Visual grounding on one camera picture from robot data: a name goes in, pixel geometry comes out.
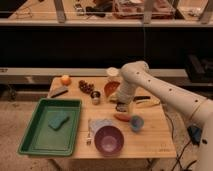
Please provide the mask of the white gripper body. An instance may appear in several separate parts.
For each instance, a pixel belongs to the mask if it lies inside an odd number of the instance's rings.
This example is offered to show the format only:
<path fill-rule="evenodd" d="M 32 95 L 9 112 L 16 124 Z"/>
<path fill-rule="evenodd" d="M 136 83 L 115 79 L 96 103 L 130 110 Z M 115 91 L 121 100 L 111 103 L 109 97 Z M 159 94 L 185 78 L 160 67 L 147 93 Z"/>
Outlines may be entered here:
<path fill-rule="evenodd" d="M 129 104 L 135 95 L 137 86 L 123 80 L 116 91 L 117 100 L 121 103 Z"/>

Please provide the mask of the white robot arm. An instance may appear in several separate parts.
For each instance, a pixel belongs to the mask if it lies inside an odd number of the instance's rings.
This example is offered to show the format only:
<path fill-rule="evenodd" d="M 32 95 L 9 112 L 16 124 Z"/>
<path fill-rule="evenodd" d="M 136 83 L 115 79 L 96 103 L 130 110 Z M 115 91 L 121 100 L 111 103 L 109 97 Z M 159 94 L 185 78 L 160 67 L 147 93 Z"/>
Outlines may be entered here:
<path fill-rule="evenodd" d="M 122 82 L 116 92 L 119 102 L 129 104 L 136 89 L 142 87 L 202 129 L 195 171 L 213 171 L 213 100 L 153 77 L 144 61 L 127 63 L 120 73 Z"/>

